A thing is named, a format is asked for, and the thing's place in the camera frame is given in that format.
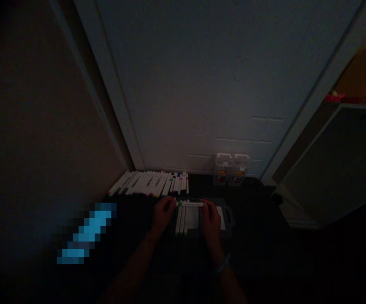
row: label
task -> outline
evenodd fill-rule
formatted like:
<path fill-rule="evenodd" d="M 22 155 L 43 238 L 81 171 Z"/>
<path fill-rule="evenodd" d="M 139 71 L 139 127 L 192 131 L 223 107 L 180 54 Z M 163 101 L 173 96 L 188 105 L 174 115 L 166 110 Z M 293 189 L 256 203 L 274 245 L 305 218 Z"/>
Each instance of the label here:
<path fill-rule="evenodd" d="M 217 182 L 224 182 L 228 171 L 218 171 Z"/>
<path fill-rule="evenodd" d="M 243 176 L 245 175 L 244 172 L 235 172 L 235 175 L 233 176 L 233 181 L 234 183 L 240 183 Z"/>

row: wrist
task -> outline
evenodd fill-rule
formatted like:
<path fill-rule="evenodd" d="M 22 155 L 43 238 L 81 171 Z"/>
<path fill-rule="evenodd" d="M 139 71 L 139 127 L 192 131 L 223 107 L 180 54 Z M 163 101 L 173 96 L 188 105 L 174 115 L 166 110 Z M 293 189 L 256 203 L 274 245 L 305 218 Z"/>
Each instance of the wrist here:
<path fill-rule="evenodd" d="M 218 267 L 225 260 L 225 251 L 222 248 L 220 240 L 217 242 L 207 243 L 207 246 L 214 266 Z"/>
<path fill-rule="evenodd" d="M 148 232 L 148 235 L 156 240 L 159 240 L 160 237 L 162 236 L 162 234 L 163 234 L 163 231 L 161 231 L 159 228 L 156 228 L 156 227 L 150 228 L 150 230 Z"/>

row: marker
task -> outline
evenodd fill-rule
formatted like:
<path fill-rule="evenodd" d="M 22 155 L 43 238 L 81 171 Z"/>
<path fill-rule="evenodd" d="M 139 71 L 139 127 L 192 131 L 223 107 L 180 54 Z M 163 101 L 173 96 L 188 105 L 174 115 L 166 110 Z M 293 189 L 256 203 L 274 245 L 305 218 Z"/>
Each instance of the marker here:
<path fill-rule="evenodd" d="M 176 230 L 174 232 L 176 235 L 179 235 L 179 231 L 180 231 L 180 222 L 182 219 L 182 209 L 183 209 L 183 207 L 179 207 L 179 212 L 177 212 Z"/>
<path fill-rule="evenodd" d="M 149 176 L 150 176 L 150 171 L 145 172 L 145 177 L 144 177 L 141 185 L 138 188 L 138 194 L 141 194 L 144 192 L 144 188 L 149 180 Z"/>
<path fill-rule="evenodd" d="M 182 191 L 186 190 L 186 173 L 183 172 Z"/>
<path fill-rule="evenodd" d="M 180 195 L 180 192 L 182 190 L 182 181 L 183 181 L 183 173 L 180 174 L 180 179 L 179 179 L 179 188 L 177 189 L 177 194 Z"/>
<path fill-rule="evenodd" d="M 173 180 L 170 185 L 170 193 L 174 192 L 174 185 L 176 184 L 176 172 L 173 174 Z"/>
<path fill-rule="evenodd" d="M 127 181 L 128 177 L 130 177 L 132 174 L 132 172 L 130 172 L 128 175 L 123 176 L 122 180 L 119 182 L 119 184 L 117 185 L 117 187 L 115 189 L 113 189 L 111 191 L 111 193 L 109 194 L 109 196 L 113 196 L 116 193 L 119 193 L 119 191 L 121 190 L 121 187 L 123 186 L 123 184 Z"/>
<path fill-rule="evenodd" d="M 142 172 L 140 179 L 138 180 L 138 183 L 134 187 L 132 191 L 132 195 L 139 194 L 139 189 L 141 188 L 143 180 L 146 178 L 146 172 Z"/>
<path fill-rule="evenodd" d="M 138 171 L 132 172 L 132 174 L 125 180 L 124 184 L 122 185 L 121 189 L 118 191 L 118 194 L 122 194 L 125 188 L 128 186 L 129 182 L 134 178 Z"/>
<path fill-rule="evenodd" d="M 188 232 L 188 213 L 189 213 L 189 209 L 188 209 L 188 207 L 184 207 L 184 208 L 186 208 L 186 215 L 184 217 L 184 235 L 187 235 L 187 232 Z"/>
<path fill-rule="evenodd" d="M 138 174 L 135 176 L 135 180 L 133 181 L 131 188 L 129 188 L 128 191 L 126 192 L 126 195 L 132 195 L 135 187 L 137 186 L 141 178 L 142 178 L 142 172 L 138 172 Z"/>
<path fill-rule="evenodd" d="M 124 177 L 124 176 L 126 176 L 127 175 L 127 173 L 129 173 L 129 171 L 126 171 L 116 182 L 115 182 L 115 184 L 114 184 L 114 186 L 112 186 L 111 188 L 110 188 L 110 190 L 108 190 L 108 192 L 107 192 L 107 194 L 110 194 L 112 191 L 114 191 L 114 190 L 116 190 L 117 189 L 117 186 L 119 185 L 119 183 L 120 183 L 120 181 L 122 180 L 122 178 Z"/>
<path fill-rule="evenodd" d="M 179 174 L 177 173 L 175 176 L 174 186 L 173 186 L 173 193 L 176 192 L 177 184 L 179 183 Z"/>
<path fill-rule="evenodd" d="M 204 207 L 204 203 L 176 202 L 176 207 Z"/>
<path fill-rule="evenodd" d="M 170 184 L 170 190 L 169 190 L 170 193 L 173 193 L 173 188 L 174 188 L 175 181 L 176 181 L 176 179 L 173 176 L 173 178 L 171 180 L 171 184 Z"/>
<path fill-rule="evenodd" d="M 184 221 L 186 218 L 186 207 L 183 206 L 181 208 L 182 208 L 182 218 L 180 220 L 180 230 L 179 230 L 180 235 L 182 235 L 184 233 Z"/>
<path fill-rule="evenodd" d="M 158 198 L 163 191 L 163 187 L 167 181 L 168 174 L 166 172 L 163 173 L 162 179 L 160 180 L 160 184 L 157 187 L 157 191 L 155 193 L 155 197 Z"/>
<path fill-rule="evenodd" d="M 139 173 L 139 171 L 135 171 L 134 175 L 131 177 L 131 179 L 127 183 L 126 187 L 124 189 L 122 189 L 122 192 L 120 192 L 121 194 L 126 194 L 126 192 L 129 190 L 129 188 L 132 187 L 133 183 L 136 180 L 136 177 L 138 176 L 138 173 Z"/>
<path fill-rule="evenodd" d="M 118 180 L 117 180 L 117 182 L 114 184 L 114 186 L 112 186 L 111 188 L 110 188 L 110 190 L 108 190 L 108 192 L 107 192 L 107 194 L 110 194 L 111 192 L 115 192 L 115 191 L 117 191 L 118 190 L 118 188 L 119 188 L 119 185 L 120 184 L 122 184 L 124 181 L 125 181 L 125 179 L 127 179 L 127 177 L 130 175 L 131 173 L 129 172 L 129 170 L 128 171 L 126 171 Z"/>
<path fill-rule="evenodd" d="M 162 174 L 163 173 L 156 172 L 155 179 L 150 184 L 149 195 L 153 196 L 153 193 L 155 192 L 155 189 L 157 188 L 157 186 L 160 182 L 160 178 L 161 178 Z"/>
<path fill-rule="evenodd" d="M 171 185 L 171 182 L 173 181 L 173 175 L 172 173 L 170 172 L 168 175 L 167 175 L 167 181 L 166 181 L 166 184 L 165 184 L 165 187 L 163 189 L 163 192 L 162 192 L 162 196 L 166 196 L 167 193 L 169 192 L 169 188 L 170 188 L 170 185 Z"/>
<path fill-rule="evenodd" d="M 155 182 L 155 178 L 157 176 L 157 172 L 153 172 L 152 175 L 150 176 L 149 178 L 149 181 L 148 183 L 146 184 L 146 187 L 144 189 L 144 194 L 146 196 L 149 196 L 149 193 L 150 193 L 150 188 L 152 187 L 152 183 Z"/>
<path fill-rule="evenodd" d="M 162 185 L 162 182 L 163 182 L 163 178 L 165 177 L 165 173 L 162 171 L 160 176 L 159 176 L 159 180 L 157 182 L 157 185 L 155 187 L 155 189 L 153 190 L 153 197 L 154 198 L 157 198 L 157 193 L 159 192 L 159 188 L 160 186 Z"/>
<path fill-rule="evenodd" d="M 188 194 L 188 173 L 186 175 L 186 194 Z"/>

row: white door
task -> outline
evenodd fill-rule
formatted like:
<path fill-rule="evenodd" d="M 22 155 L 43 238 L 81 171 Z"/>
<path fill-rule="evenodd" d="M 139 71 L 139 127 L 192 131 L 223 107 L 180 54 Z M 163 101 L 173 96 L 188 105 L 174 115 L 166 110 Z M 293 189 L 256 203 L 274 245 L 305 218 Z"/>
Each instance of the white door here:
<path fill-rule="evenodd" d="M 138 169 L 211 173 L 238 152 L 260 177 L 361 0 L 97 3 Z"/>

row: person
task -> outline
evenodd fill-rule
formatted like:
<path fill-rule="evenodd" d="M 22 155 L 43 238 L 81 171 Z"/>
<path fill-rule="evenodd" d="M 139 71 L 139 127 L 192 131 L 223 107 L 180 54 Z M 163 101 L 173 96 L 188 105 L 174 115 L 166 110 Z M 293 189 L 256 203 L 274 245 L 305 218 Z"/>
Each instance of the person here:
<path fill-rule="evenodd" d="M 211 201 L 202 200 L 203 236 L 212 263 L 217 269 L 217 281 L 224 303 L 248 303 L 231 267 L 226 262 L 220 241 L 221 217 Z M 98 303 L 129 303 L 138 291 L 149 267 L 157 242 L 170 223 L 176 199 L 165 196 L 155 205 L 153 225 L 124 269 L 116 276 Z"/>

